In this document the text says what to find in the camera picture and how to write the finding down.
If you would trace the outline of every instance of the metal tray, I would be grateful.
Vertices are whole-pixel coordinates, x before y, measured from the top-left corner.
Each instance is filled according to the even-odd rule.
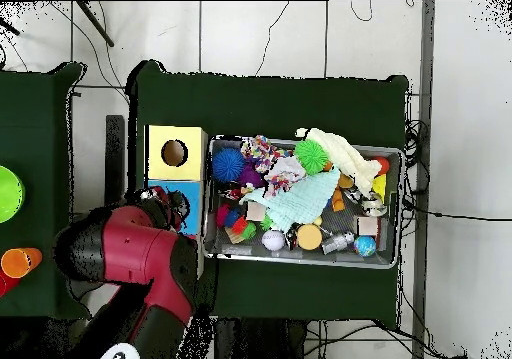
[[[208,147],[208,167],[211,168],[211,156],[224,147],[240,149],[241,144],[247,137],[234,136],[215,136],[210,139]],[[269,141],[283,149],[293,149],[297,141],[276,140]],[[400,238],[400,224],[402,212],[402,195],[404,191],[404,173],[405,159],[403,152],[394,148],[354,146],[365,158],[383,156],[389,160],[390,169],[386,176],[385,205],[388,208],[387,213],[381,217],[381,238],[376,253],[369,258],[363,258],[354,252],[349,246],[340,252],[331,252],[324,255],[319,247],[312,251],[307,251],[298,246],[293,250],[288,250],[285,246],[277,252],[267,250],[261,243],[263,230],[256,224],[258,231],[251,240],[246,240],[239,244],[232,244],[224,228],[217,229],[215,215],[217,209],[222,203],[236,204],[216,194],[216,183],[211,178],[205,181],[205,206],[203,207],[203,227],[202,227],[202,248],[206,258],[216,256],[221,259],[242,259],[251,261],[265,262],[285,262],[293,264],[307,265],[328,265],[345,266],[359,268],[389,269],[392,268],[398,260],[398,247]],[[322,227],[333,233],[341,231],[353,232],[354,215],[363,215],[359,205],[353,204],[344,196],[345,210],[333,212],[332,208],[327,207],[322,212]]]

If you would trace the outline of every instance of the green plate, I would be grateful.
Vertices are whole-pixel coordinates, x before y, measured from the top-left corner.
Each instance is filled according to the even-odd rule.
[[[16,215],[24,199],[25,189],[21,180],[0,165],[0,224]]]

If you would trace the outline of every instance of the bottle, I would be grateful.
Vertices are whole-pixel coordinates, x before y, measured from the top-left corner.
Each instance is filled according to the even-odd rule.
[[[339,252],[345,249],[349,244],[354,243],[354,234],[350,231],[346,233],[336,234],[335,236],[329,237],[327,240],[322,242],[322,250],[324,255],[331,252]]]

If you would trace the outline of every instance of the dark green tablecloth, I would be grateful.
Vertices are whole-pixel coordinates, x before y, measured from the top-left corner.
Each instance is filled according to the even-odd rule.
[[[403,149],[403,76],[388,81],[240,78],[167,74],[141,62],[129,77],[131,123],[136,116],[136,184],[143,186],[147,124],[200,126],[215,134],[293,139],[316,127],[350,143]],[[135,139],[133,131],[131,140]],[[208,259],[197,298],[213,302],[213,315],[296,319],[378,319],[396,325],[397,273],[390,270]]]
[[[68,223],[67,98],[82,65],[63,64],[47,74],[0,71],[0,165],[22,180],[20,211],[0,224],[0,255],[36,247],[41,264],[0,298],[0,316],[86,317],[68,294],[52,259],[55,235]]]

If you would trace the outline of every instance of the purple toy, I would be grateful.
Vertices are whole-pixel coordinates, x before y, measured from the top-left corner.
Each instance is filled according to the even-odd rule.
[[[238,177],[238,182],[243,186],[251,183],[254,188],[265,186],[265,181],[261,178],[261,175],[255,171],[251,163],[245,164],[240,177]]]

